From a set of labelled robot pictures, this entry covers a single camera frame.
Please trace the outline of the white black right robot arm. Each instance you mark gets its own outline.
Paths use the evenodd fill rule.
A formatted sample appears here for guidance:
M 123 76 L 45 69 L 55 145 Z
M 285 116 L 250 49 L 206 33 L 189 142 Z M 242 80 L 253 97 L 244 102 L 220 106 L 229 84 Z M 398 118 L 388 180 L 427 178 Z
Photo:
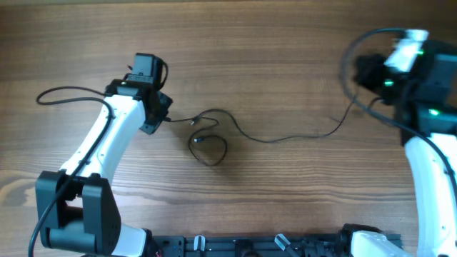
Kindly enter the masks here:
M 447 98 L 456 77 L 456 47 L 402 41 L 386 57 L 359 56 L 353 80 L 375 93 L 394 116 L 363 110 L 401 131 L 414 182 L 418 256 L 456 255 L 456 108 Z

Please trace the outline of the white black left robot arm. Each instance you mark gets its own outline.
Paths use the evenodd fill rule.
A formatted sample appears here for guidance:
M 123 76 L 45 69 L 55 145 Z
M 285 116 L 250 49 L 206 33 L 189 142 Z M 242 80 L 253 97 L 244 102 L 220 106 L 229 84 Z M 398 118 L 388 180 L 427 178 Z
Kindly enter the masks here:
M 153 54 L 137 53 L 122 79 L 85 101 L 102 104 L 83 143 L 57 172 L 42 171 L 35 183 L 38 222 L 28 255 L 37 241 L 46 248 L 85 256 L 159 256 L 148 229 L 121 221 L 111 190 L 117 166 L 137 131 L 151 135 L 168 120 L 173 103 L 161 89 L 168 64 Z

